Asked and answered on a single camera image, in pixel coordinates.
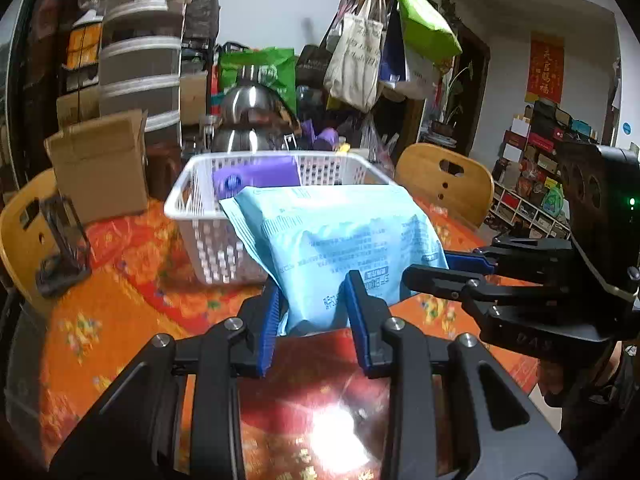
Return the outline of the light blue tissue pack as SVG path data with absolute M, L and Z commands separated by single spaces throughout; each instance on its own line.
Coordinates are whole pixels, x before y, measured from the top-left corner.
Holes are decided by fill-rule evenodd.
M 408 266 L 447 265 L 431 220 L 397 184 L 243 188 L 220 206 L 288 302 L 281 336 L 347 327 L 340 287 L 351 270 L 392 306 Z

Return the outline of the shelf with boxes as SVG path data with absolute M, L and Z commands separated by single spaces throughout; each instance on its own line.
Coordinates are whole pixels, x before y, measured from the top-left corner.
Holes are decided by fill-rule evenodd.
M 525 107 L 506 130 L 494 167 L 488 221 L 530 238 L 570 237 L 570 213 L 559 160 L 565 141 L 597 142 L 590 125 L 542 99 Z

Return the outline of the wooden chair right side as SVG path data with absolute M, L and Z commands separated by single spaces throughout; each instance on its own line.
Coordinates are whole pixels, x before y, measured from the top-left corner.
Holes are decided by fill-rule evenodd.
M 495 183 L 488 169 L 469 157 L 428 143 L 402 152 L 395 180 L 409 193 L 479 228 L 487 217 Z

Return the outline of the wooden chair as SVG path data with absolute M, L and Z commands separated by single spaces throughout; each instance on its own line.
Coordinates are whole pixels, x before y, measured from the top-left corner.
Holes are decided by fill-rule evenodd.
M 395 180 L 409 193 L 479 228 L 487 217 L 495 183 L 488 169 L 469 157 L 428 143 L 402 152 Z
M 40 212 L 40 203 L 58 192 L 53 169 L 38 174 L 23 186 L 1 213 L 1 259 L 12 284 L 44 318 L 55 301 L 43 298 L 36 286 L 41 261 L 52 256 L 56 244 Z

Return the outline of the black folding stand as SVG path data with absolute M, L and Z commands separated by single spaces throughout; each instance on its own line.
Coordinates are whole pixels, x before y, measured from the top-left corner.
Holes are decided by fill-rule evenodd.
M 54 251 L 41 261 L 36 287 L 44 298 L 55 298 L 91 275 L 91 243 L 68 196 L 46 198 L 40 212 L 53 236 Z

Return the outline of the orange floral tablecloth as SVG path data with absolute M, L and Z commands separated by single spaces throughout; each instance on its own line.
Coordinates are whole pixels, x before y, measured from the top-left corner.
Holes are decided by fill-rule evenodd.
M 90 278 L 56 302 L 44 340 L 39 422 L 46 457 L 153 335 L 204 333 L 256 294 L 253 286 L 203 285 L 159 202 L 87 233 Z M 243 379 L 239 389 L 248 478 L 378 476 L 388 385 L 363 376 L 348 330 L 280 339 L 265 378 Z

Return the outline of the purple plastic cup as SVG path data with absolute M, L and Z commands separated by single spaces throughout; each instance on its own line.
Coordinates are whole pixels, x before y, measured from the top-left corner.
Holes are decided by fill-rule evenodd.
M 333 152 L 337 149 L 340 140 L 340 136 L 333 128 L 325 128 L 320 133 L 316 133 L 311 119 L 302 122 L 302 133 L 314 151 Z

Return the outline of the white blue hanging bag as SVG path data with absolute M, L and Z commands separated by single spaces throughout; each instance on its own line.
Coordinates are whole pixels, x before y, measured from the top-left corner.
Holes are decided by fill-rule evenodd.
M 405 43 L 404 26 L 396 0 L 390 2 L 378 80 L 402 98 L 431 101 L 436 94 L 439 71 L 433 63 Z

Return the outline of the white plastic perforated basket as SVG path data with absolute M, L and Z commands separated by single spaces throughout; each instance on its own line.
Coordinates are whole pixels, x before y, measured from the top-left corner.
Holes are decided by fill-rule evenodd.
M 164 214 L 178 224 L 196 278 L 206 286 L 259 284 L 266 279 L 235 234 L 216 197 L 213 174 L 279 157 L 279 152 L 207 153 L 189 159 L 164 203 Z M 352 153 L 289 151 L 302 185 L 391 184 L 365 158 Z

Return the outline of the beige canvas tote bag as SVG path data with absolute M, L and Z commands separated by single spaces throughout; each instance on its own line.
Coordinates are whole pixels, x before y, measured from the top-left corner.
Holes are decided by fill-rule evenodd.
M 386 1 L 362 0 L 343 14 L 324 88 L 330 97 L 367 113 L 378 100 Z

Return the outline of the wooden chair left side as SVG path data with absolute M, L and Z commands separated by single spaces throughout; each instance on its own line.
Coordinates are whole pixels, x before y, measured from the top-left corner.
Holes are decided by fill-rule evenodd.
M 43 298 L 36 286 L 41 261 L 52 256 L 56 244 L 40 212 L 40 203 L 58 192 L 53 169 L 38 174 L 23 186 L 1 213 L 1 259 L 12 284 L 44 318 L 55 301 Z

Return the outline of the lime green hanging bag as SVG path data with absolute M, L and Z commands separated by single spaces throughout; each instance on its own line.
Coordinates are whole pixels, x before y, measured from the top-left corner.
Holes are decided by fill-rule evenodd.
M 462 53 L 457 36 L 428 0 L 396 1 L 407 47 L 434 64 L 442 64 Z

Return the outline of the purple tissue pack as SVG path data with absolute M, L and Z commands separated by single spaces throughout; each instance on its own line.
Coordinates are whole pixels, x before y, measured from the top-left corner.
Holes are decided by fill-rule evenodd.
M 285 188 L 299 186 L 296 159 L 292 156 L 267 157 L 248 164 L 236 164 L 213 172 L 218 200 L 231 198 L 244 188 Z

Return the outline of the stainless steel kettle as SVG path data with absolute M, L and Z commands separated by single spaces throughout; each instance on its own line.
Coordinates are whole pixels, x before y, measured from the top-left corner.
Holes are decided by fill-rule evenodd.
M 243 65 L 220 107 L 209 151 L 213 153 L 292 151 L 300 123 L 276 90 L 260 81 L 257 65 Z

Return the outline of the open cardboard box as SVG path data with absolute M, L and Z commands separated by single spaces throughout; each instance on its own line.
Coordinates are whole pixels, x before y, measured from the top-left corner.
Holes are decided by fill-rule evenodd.
M 82 223 L 148 208 L 144 110 L 128 110 L 63 128 L 44 141 L 60 193 Z

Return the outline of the green shopping bag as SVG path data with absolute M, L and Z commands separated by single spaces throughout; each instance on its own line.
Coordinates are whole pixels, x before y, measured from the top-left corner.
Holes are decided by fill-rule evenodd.
M 255 66 L 258 81 L 277 92 L 285 104 L 296 113 L 296 63 L 292 48 L 265 48 L 222 52 L 219 57 L 219 90 L 226 93 L 238 78 L 243 66 Z

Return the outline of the grey white drawer tower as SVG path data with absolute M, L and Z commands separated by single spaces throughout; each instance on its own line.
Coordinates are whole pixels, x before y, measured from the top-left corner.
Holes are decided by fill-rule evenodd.
M 182 144 L 180 75 L 190 0 L 106 0 L 99 52 L 99 111 L 142 110 L 145 143 Z

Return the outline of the red wall scroll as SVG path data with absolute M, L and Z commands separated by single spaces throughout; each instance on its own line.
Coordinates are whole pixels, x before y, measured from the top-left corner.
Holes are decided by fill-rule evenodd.
M 564 47 L 561 37 L 532 32 L 525 101 L 547 99 L 560 104 L 564 82 Z

